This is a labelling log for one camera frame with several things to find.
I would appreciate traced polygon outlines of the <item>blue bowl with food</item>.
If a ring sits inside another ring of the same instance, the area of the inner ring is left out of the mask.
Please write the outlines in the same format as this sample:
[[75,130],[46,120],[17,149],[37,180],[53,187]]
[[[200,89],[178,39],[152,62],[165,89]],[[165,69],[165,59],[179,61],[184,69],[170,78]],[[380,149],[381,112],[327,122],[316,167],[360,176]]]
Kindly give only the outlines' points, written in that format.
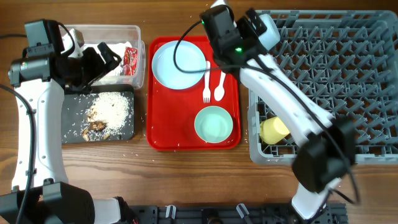
[[266,31],[259,35],[259,41],[267,51],[270,51],[280,42],[280,33],[269,14],[262,14],[259,18],[266,28]]

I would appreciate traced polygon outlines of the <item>light blue plate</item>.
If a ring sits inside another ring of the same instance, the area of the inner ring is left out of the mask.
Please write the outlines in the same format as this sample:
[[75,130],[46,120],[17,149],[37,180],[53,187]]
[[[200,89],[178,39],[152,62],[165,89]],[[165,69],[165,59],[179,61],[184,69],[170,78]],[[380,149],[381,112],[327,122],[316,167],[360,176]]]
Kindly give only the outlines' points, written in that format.
[[174,64],[176,44],[177,40],[167,42],[156,50],[152,58],[152,73],[163,86],[172,90],[184,90],[196,85],[202,79],[206,59],[195,44],[181,41],[175,57],[178,67],[185,71],[202,71],[199,73],[181,72]]

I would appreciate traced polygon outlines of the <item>mint green bowl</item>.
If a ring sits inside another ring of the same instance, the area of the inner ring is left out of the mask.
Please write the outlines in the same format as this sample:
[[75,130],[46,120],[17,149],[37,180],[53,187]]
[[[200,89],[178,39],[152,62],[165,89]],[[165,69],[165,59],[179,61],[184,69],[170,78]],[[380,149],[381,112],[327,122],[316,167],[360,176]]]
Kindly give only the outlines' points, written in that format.
[[231,135],[233,119],[224,108],[207,106],[195,116],[194,129],[201,140],[206,143],[218,144]]

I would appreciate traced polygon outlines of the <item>yellow plastic cup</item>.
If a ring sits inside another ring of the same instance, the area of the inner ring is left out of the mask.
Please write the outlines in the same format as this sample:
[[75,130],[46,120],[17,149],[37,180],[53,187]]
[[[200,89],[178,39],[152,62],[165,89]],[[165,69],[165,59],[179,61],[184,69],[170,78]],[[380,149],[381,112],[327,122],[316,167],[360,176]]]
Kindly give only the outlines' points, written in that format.
[[269,118],[260,123],[260,138],[266,144],[276,144],[290,134],[279,117]]

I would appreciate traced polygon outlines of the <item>red snack wrapper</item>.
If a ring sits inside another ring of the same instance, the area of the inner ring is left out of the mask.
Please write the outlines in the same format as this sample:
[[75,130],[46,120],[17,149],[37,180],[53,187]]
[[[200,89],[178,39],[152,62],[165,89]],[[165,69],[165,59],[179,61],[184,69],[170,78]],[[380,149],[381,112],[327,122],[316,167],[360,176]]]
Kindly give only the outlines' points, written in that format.
[[126,47],[123,60],[123,71],[127,76],[136,73],[138,50],[133,47]]

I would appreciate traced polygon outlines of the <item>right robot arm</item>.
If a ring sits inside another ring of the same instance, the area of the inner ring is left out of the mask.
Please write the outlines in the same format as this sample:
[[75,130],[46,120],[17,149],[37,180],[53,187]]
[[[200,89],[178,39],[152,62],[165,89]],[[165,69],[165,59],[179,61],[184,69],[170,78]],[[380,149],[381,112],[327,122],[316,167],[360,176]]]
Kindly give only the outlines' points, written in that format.
[[200,14],[200,22],[218,69],[257,94],[290,131],[299,148],[292,163],[299,185],[291,206],[301,220],[316,219],[341,178],[353,175],[353,122],[335,118],[282,72],[269,53],[280,41],[270,15],[249,9],[236,20],[225,1],[216,1]]

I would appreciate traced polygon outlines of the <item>white plastic spoon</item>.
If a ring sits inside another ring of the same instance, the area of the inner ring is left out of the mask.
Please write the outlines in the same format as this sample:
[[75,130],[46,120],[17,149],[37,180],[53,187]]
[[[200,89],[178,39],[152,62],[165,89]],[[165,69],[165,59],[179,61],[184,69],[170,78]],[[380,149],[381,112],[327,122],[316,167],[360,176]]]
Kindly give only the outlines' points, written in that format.
[[220,73],[220,82],[219,82],[218,86],[215,88],[215,91],[214,91],[214,98],[215,98],[216,101],[221,101],[223,99],[223,97],[224,97],[225,90],[224,90],[224,86],[223,85],[224,85],[225,78],[226,78],[226,74],[223,71],[221,71],[221,73]]

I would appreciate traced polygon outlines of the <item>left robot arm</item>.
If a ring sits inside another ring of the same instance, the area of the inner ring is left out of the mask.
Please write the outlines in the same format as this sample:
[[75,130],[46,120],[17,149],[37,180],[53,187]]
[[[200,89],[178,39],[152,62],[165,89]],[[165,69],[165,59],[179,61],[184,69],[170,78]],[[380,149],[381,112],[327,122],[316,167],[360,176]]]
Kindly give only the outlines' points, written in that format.
[[9,223],[122,223],[133,218],[121,197],[94,199],[68,182],[62,157],[65,92],[86,90],[121,62],[105,43],[77,58],[65,49],[65,26],[42,19],[25,25],[28,47],[12,62],[7,91],[17,100],[19,143],[12,190],[1,196]]

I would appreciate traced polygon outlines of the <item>white napkin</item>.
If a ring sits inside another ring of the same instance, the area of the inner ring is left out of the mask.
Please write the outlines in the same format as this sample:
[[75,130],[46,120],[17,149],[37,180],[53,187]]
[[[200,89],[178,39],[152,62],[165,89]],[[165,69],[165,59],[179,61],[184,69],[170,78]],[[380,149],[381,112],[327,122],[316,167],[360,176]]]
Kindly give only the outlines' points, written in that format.
[[107,46],[117,55],[120,56],[121,63],[111,72],[109,72],[106,77],[113,77],[113,76],[120,76],[123,75],[123,66],[124,66],[124,54],[126,51],[127,47],[132,47],[130,42],[125,42],[125,43],[118,43],[118,44],[107,44]]

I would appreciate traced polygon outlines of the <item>white plastic fork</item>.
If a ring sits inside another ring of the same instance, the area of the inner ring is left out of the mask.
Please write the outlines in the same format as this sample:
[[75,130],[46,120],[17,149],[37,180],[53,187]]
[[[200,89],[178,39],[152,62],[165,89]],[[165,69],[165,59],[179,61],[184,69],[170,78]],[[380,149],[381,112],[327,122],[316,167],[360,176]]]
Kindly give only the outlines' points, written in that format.
[[204,72],[205,87],[203,89],[202,97],[204,103],[210,103],[211,90],[210,90],[210,71],[211,68],[210,61],[206,61],[206,71]]

